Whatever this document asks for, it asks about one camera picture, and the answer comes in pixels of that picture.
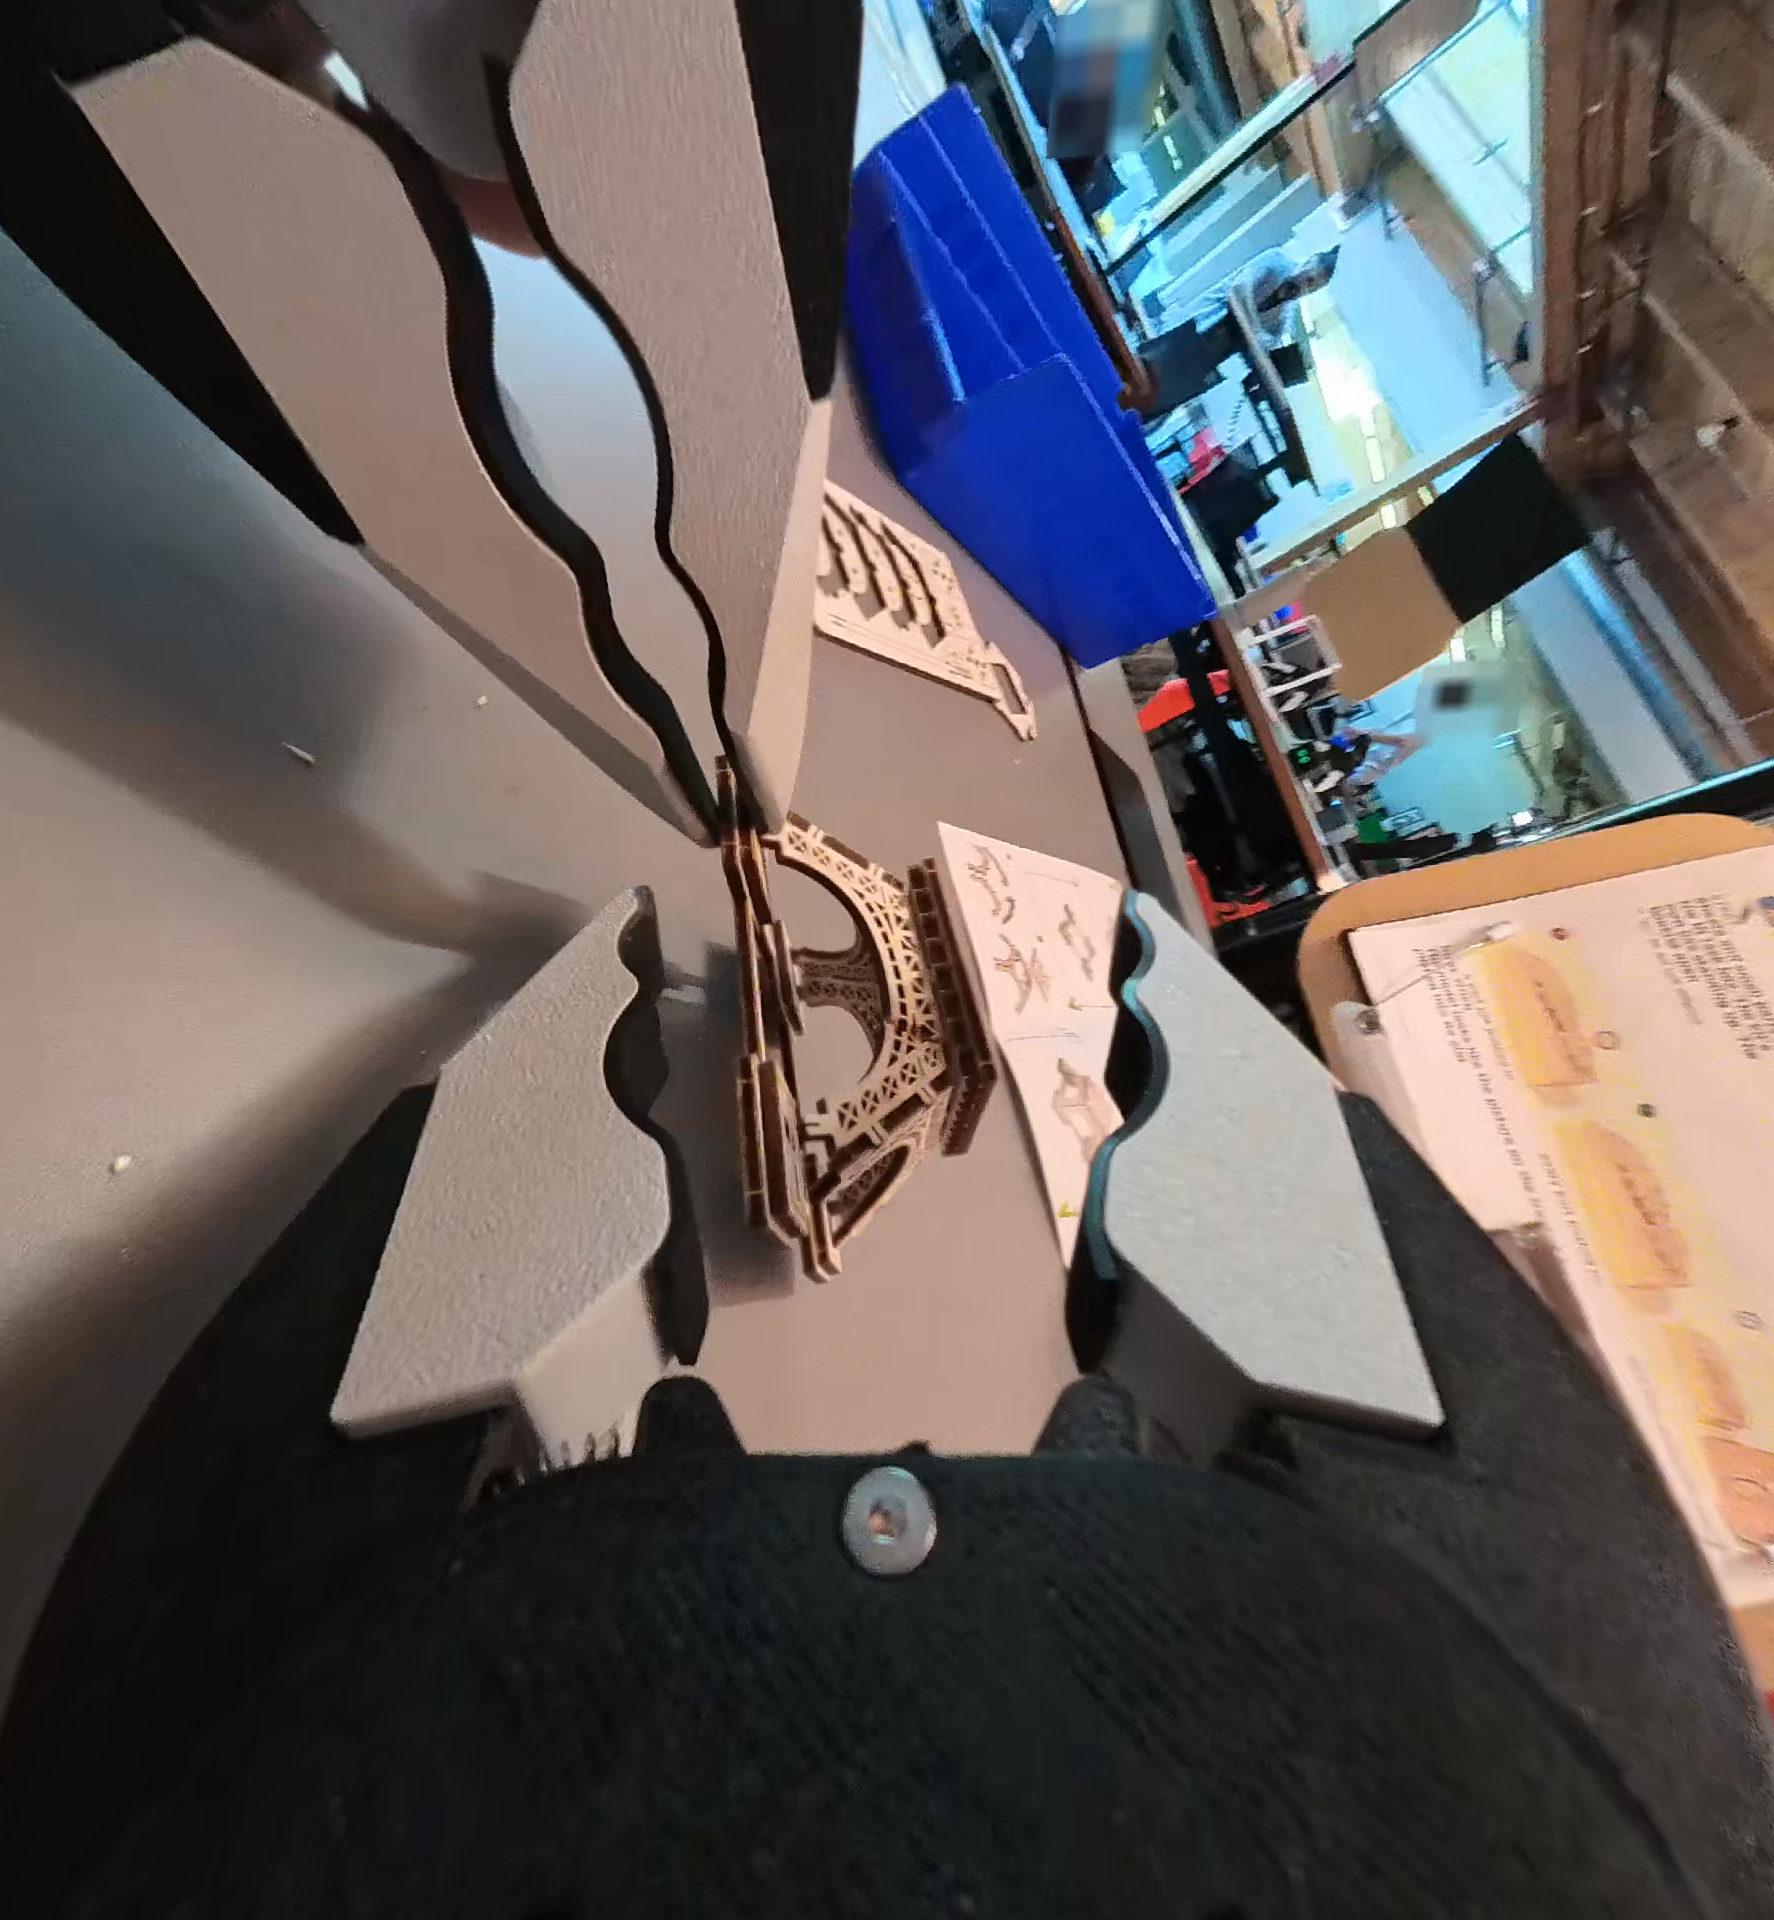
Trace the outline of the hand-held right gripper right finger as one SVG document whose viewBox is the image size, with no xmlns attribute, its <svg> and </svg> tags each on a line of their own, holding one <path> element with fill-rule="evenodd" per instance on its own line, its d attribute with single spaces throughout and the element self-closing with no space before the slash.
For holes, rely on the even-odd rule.
<svg viewBox="0 0 1774 1920">
<path fill-rule="evenodd" d="M 1445 1408 L 1333 1075 L 1162 904 L 1129 892 L 1067 1279 L 1082 1372 L 1211 1463 L 1261 1419 L 1431 1438 Z"/>
</svg>

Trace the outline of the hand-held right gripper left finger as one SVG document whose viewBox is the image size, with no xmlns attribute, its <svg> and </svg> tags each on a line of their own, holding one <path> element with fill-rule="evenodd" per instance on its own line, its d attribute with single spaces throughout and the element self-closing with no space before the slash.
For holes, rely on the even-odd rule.
<svg viewBox="0 0 1774 1920">
<path fill-rule="evenodd" d="M 510 1418 L 543 1469 L 623 1457 L 697 1362 L 708 1263 L 652 890 L 619 892 L 439 1071 L 329 1408 L 355 1439 Z"/>
</svg>

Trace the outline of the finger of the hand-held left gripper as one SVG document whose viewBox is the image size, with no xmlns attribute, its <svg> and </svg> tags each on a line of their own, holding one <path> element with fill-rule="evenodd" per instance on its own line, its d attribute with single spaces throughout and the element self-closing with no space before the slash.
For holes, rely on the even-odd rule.
<svg viewBox="0 0 1774 1920">
<path fill-rule="evenodd" d="M 716 804 L 622 633 L 601 545 L 514 439 L 493 298 L 434 161 L 200 37 L 70 84 L 369 564 L 699 845 Z"/>
<path fill-rule="evenodd" d="M 543 3 L 498 84 L 523 208 L 650 418 L 714 747 L 790 811 L 838 362 L 838 7 Z"/>
</svg>

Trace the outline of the wooden tower base model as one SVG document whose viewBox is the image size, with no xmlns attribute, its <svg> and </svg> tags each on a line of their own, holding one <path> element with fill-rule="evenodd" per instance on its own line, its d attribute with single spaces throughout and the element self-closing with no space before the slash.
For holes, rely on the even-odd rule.
<svg viewBox="0 0 1774 1920">
<path fill-rule="evenodd" d="M 716 815 L 739 961 L 745 1219 L 828 1282 L 917 1167 L 970 1149 L 998 1088 L 996 1046 L 933 862 L 898 878 L 799 815 L 761 831 L 729 758 L 716 762 Z M 774 870 L 844 911 L 846 948 L 790 941 Z M 805 1103 L 795 1043 L 811 1010 L 852 1020 L 871 1058 L 848 1093 Z"/>
</svg>

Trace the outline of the grey desk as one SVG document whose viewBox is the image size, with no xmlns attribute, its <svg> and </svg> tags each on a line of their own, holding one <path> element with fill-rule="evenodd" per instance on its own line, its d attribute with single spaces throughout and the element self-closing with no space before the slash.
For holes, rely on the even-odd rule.
<svg viewBox="0 0 1774 1920">
<path fill-rule="evenodd" d="M 706 1369 L 782 1448 L 1020 1446 L 1070 1374 L 1012 1094 L 830 1286 L 745 1239 L 711 851 L 636 815 L 0 229 L 0 1478 L 94 1458 L 348 1145 L 650 885 Z"/>
</svg>

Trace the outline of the person's left hand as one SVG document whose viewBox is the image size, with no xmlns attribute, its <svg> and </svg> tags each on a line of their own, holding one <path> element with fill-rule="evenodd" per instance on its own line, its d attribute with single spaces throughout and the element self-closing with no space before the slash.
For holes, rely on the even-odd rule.
<svg viewBox="0 0 1774 1920">
<path fill-rule="evenodd" d="M 509 180 L 485 180 L 441 167 L 445 189 L 468 231 L 483 243 L 519 258 L 546 256 Z"/>
</svg>

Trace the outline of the folded paper assembly leaflet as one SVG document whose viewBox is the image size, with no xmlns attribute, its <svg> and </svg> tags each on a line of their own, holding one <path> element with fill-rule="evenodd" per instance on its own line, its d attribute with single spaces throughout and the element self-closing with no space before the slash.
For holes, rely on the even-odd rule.
<svg viewBox="0 0 1774 1920">
<path fill-rule="evenodd" d="M 1119 1128 L 1105 1067 L 1118 1023 L 1110 967 L 1122 885 L 973 828 L 943 822 L 937 843 L 982 1014 L 1068 1265 L 1092 1166 Z"/>
</svg>

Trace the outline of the laser-cut wooden puzzle sheet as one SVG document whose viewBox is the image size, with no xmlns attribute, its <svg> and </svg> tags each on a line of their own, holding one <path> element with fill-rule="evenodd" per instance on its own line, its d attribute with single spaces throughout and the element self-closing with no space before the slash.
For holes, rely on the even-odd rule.
<svg viewBox="0 0 1774 1920">
<path fill-rule="evenodd" d="M 811 631 L 993 708 L 1020 740 L 1039 738 L 1033 698 L 978 631 L 948 554 L 835 482 L 821 493 Z"/>
</svg>

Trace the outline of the blue plastic bin with tag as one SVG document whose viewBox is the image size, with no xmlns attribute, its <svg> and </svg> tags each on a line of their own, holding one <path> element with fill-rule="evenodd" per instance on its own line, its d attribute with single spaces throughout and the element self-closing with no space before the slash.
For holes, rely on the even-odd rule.
<svg viewBox="0 0 1774 1920">
<path fill-rule="evenodd" d="M 1143 437 L 1100 407 L 1063 354 L 950 400 L 914 426 L 891 465 L 1082 669 L 1213 614 Z"/>
</svg>

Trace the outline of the brown and black board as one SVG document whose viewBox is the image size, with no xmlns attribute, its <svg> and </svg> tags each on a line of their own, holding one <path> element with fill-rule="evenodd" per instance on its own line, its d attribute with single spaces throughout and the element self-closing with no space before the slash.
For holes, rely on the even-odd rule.
<svg viewBox="0 0 1774 1920">
<path fill-rule="evenodd" d="M 1337 694 L 1362 703 L 1445 655 L 1477 615 L 1584 542 L 1539 453 L 1508 436 L 1411 521 L 1349 548 L 1289 596 L 1330 647 Z"/>
</svg>

